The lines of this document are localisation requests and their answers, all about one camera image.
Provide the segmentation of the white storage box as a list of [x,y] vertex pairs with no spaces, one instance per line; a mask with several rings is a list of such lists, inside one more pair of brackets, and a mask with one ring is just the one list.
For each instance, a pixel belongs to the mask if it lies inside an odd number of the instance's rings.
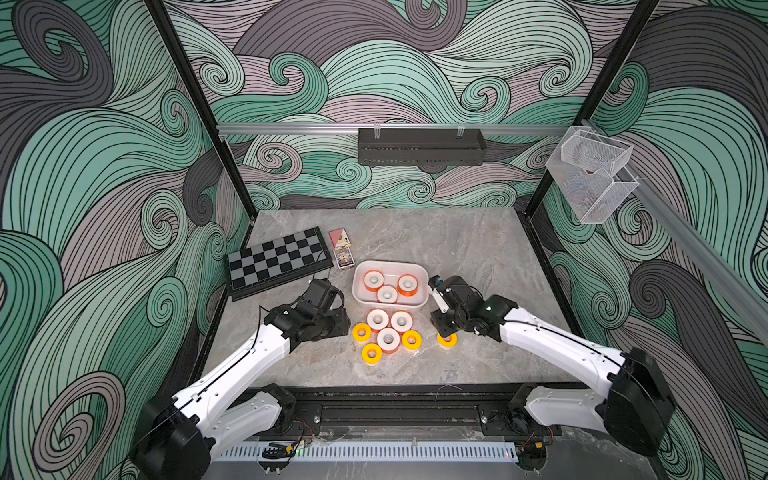
[[[418,293],[412,297],[404,297],[399,294],[395,304],[384,304],[377,301],[376,292],[368,291],[363,284],[363,276],[370,270],[380,271],[385,278],[384,285],[392,285],[397,288],[398,278],[402,275],[413,275],[419,282]],[[352,283],[352,295],[359,303],[375,308],[397,307],[406,310],[418,309],[427,303],[430,290],[427,285],[428,274],[424,267],[407,262],[367,260],[360,263],[354,272]]]

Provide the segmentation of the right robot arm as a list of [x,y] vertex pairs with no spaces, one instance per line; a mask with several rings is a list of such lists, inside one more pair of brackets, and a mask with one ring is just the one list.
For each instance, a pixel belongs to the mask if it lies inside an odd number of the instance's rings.
[[625,448],[654,456],[666,436],[675,400],[657,361],[633,347],[622,351],[586,340],[500,295],[484,297],[460,276],[428,281],[438,308],[430,315],[442,338],[459,331],[521,348],[581,382],[578,389],[537,386],[521,406],[542,426],[602,432]]

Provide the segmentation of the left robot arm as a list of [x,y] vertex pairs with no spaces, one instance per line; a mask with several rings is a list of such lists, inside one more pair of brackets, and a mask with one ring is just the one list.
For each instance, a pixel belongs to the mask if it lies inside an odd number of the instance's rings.
[[245,439],[292,426],[296,400],[279,385],[237,400],[300,344],[346,336],[350,326],[343,292],[327,279],[311,280],[296,300],[269,310],[256,331],[208,374],[147,401],[129,460],[147,479],[200,479],[215,459]]

